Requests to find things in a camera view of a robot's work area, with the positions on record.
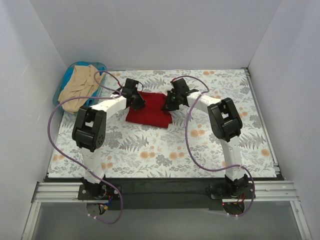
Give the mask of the aluminium rail frame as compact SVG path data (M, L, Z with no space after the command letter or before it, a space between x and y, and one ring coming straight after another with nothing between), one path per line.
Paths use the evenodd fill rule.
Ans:
M245 71L251 93L249 74ZM275 159L276 176L254 177L254 201L245 200L237 211L229 200L223 210L188 209L108 209L100 219L98 204L79 200L80 150L72 141L75 116L64 114L57 131L56 145L63 151L52 154L47 178L36 186L29 218L23 234L28 240L309 240L297 190L284 180Z

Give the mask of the red t shirt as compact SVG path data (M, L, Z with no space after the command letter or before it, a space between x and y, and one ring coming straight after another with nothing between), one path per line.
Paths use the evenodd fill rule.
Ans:
M126 121L134 124L148 125L165 128L172 124L172 115L169 111L163 111L167 96L163 93L139 92L145 100L145 107L134 110L129 108Z

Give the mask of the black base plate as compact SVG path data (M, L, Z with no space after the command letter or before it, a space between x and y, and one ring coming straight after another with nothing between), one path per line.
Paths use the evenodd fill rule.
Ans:
M254 195L250 180L232 184L225 178L110 178L110 184L82 180L78 200L109 203L110 210L208 209L222 211L224 200L238 212Z

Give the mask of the blue t shirt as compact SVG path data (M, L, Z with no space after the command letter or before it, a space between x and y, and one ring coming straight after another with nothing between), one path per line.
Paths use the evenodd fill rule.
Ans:
M58 93L59 94L61 93L61 91L65 88L65 86L67 85L67 83L71 79L75 66L86 66L86 67L88 67L89 65L94 66L98 71L106 71L107 70L107 67L103 63L100 63L100 62L77 61L77 62L71 64L67 68L67 70L66 70L66 72L65 72L65 74L64 74L64 76L63 76L63 78L61 80ZM102 78L101 83L104 84L104 81L105 81L105 76ZM92 96L93 97L99 97L100 94L101 94L101 91L102 91L102 87L99 86L98 89L92 94ZM92 106L94 104L97 104L97 102L98 102L97 99L90 98L85 102L85 105L86 106Z

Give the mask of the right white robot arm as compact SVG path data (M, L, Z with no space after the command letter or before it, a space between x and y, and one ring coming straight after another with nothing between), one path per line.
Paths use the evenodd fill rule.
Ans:
M186 76L183 75L172 79L170 83L173 88L167 92L162 109L175 111L181 105L189 107L185 120L184 137L190 158L198 168L204 171L212 173L225 171L225 187L222 190L230 198L237 199L245 194L251 177L250 172L243 165L239 147L241 129L243 128L241 117L231 98L218 99L207 96L206 93L210 91L209 87L202 80L193 76L190 78L202 83L205 91L190 89L185 78ZM188 126L193 109L208 114L211 130L222 147L225 167L209 169L201 166L194 158L188 140Z

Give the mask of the blue plastic basket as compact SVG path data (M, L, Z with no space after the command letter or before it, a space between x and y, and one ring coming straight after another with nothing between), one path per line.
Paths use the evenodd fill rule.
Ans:
M62 80L60 81L59 86L57 87L56 92L55 92L55 94L53 96L52 102L53 102L54 106L57 106L60 103L58 101L60 93L65 88L67 83L69 82L69 80L70 80L70 78L71 78L71 76L73 74L74 67L75 66L89 66L89 65L94 66L99 71L106 71L107 70L107 67L101 62L77 61L77 62L74 62L73 64L71 64L67 68L66 72L64 73L64 75L62 77ZM101 92L102 92L102 87L99 86L98 89L93 93L92 96L93 97L99 97ZM84 105L85 106L92 106L92 105L95 105L97 103L98 103L98 99L90 98L90 99L86 100Z

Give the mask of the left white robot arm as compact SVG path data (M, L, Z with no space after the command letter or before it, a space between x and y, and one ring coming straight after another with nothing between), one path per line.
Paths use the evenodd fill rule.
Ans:
M123 87L106 99L92 106L82 106L77 114L72 131L72 139L80 148L83 164L86 167L83 194L95 200L106 199L113 191L102 182L105 171L102 168L101 146L106 138L107 119L117 112L132 107L139 110L145 107L146 101L138 92L139 81L128 78Z

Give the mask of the floral table mat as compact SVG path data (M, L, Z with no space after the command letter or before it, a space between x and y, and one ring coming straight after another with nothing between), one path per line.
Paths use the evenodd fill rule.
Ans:
M171 80L178 76L186 76L191 89L204 91L206 88L200 82L203 81L209 88L210 97L233 100L243 123L239 137L243 164L255 178L274 178L276 161L244 70L123 70L113 71L104 83L108 89L115 89L118 82L130 78L140 81L140 89L144 92L165 94L172 88ZM185 142L188 112L186 106L173 111L168 128L129 123L126 121L127 110L110 117L105 141L100 148L106 177L223 177L223 171L205 171L192 161ZM187 136L191 153L201 166L220 169L226 165L223 149L212 132L206 113L192 110Z

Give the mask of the beige t shirt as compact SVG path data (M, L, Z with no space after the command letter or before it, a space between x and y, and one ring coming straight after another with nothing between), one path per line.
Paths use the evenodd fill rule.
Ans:
M98 69L90 65L75 65L72 75L61 91L58 101L61 103L74 97L91 97L100 85L95 81L94 74ZM74 114L86 103L86 98L70 100L62 105L64 111Z

